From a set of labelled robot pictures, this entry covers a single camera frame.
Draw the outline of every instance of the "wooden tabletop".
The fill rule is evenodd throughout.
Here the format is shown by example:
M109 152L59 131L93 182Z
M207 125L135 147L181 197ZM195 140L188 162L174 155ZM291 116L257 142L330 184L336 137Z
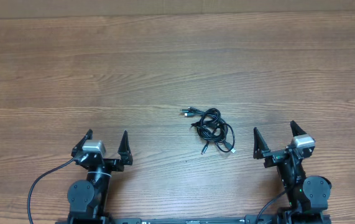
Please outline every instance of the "wooden tabletop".
M211 144L202 156L187 106L219 109L236 153ZM31 184L89 128L107 157L129 133L114 217L257 214L282 183L253 159L253 127L282 149L291 120L316 139L307 176L333 183L326 213L355 223L355 12L0 20L0 223L28 223ZM67 190L85 178L69 165L42 179L34 222L66 219Z

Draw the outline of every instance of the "tangled cable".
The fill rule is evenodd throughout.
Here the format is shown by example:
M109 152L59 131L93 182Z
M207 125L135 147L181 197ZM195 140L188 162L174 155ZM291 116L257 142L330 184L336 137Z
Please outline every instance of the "tangled cable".
M201 119L198 122L192 123L191 126L196 127L198 135L206 140L206 144L202 149L201 154L204 154L209 146L210 142L214 142L217 148L222 152L235 152L235 135L233 128L221 118L221 113L216 108L210 108L207 111L203 112L193 107L189 107L187 110L182 110L186 117L200 115ZM226 141L228 129L231 130L233 135L233 144L231 145ZM220 143L223 143L227 150L223 150L220 147Z

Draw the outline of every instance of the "wood grain surface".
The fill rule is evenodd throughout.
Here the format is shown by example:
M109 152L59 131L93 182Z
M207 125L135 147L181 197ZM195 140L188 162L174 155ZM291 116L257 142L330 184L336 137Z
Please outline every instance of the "wood grain surface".
M237 152L202 156L187 106L218 108ZM0 20L0 223L28 223L29 187L89 128L107 157L129 132L114 217L257 213L282 184L252 158L253 127L281 149L293 119L317 140L307 175L333 183L327 213L355 223L355 12ZM67 189L85 177L69 165L42 179L34 222L66 219Z

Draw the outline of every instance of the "cable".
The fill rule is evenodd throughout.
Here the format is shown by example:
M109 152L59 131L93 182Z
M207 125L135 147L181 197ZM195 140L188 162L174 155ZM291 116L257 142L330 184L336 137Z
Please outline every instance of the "cable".
M293 179L295 181L293 182L292 186L290 186L289 189L285 189L283 192L281 192L275 198L273 198L271 201L269 201L266 205L264 205L264 207L262 208L262 210L260 210L259 214L256 217L255 224L257 224L259 222L260 216L263 214L263 212L267 209L268 206L273 204L276 200L278 200L278 198L280 198L281 196L283 196L287 192L290 192L295 187L296 180L297 180L296 162L295 162L295 159L293 158L293 153L292 152L289 152L289 156L290 156L290 159L291 159L292 164L293 164L293 176L294 176Z
M58 166L58 167L56 167L56 168L54 168L54 169L52 169L52 170L47 171L46 173L40 175L40 176L34 181L34 183L32 184L32 186L30 187L30 190L29 190L29 193L28 193L28 200L27 200L27 211L28 211L28 219L29 219L29 223L30 223L30 224L34 224L34 222L32 221L31 214L30 214L30 196L32 195L32 192L34 191L34 187L35 187L36 183L37 183L40 179L42 179L44 176L46 176L47 174L52 173L52 172L54 172L54 171L56 171L56 170L61 169L62 167L67 166L67 165L70 164L73 160L74 160L74 158L72 158L72 159L69 160L68 162L66 162L66 163L64 163L64 164L62 164L62 165L60 165L60 166Z
M202 149L201 154L204 154L209 146L210 142L214 142L217 148L222 152L235 152L235 135L233 128L223 119L221 118L221 113L216 108L210 108L207 111L203 112L193 107L189 107L187 110L182 110L185 116L196 116L200 115L201 119L192 123L191 126L196 127L196 131L198 135L206 140L206 144ZM230 144L226 141L228 129L231 130L231 134L233 135L233 144ZM227 150L223 150L219 143L223 143Z

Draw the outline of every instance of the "wooden table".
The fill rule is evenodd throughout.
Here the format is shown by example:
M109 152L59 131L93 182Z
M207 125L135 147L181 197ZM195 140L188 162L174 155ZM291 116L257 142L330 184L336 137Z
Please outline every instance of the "wooden table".
M220 109L237 152L202 156L187 106ZM129 132L114 217L256 214L282 184L252 158L253 127L281 149L293 119L317 140L307 175L333 183L327 213L355 223L355 12L0 20L0 223L28 223L29 187L89 128L108 157ZM41 180L34 222L65 219L85 177L70 165Z

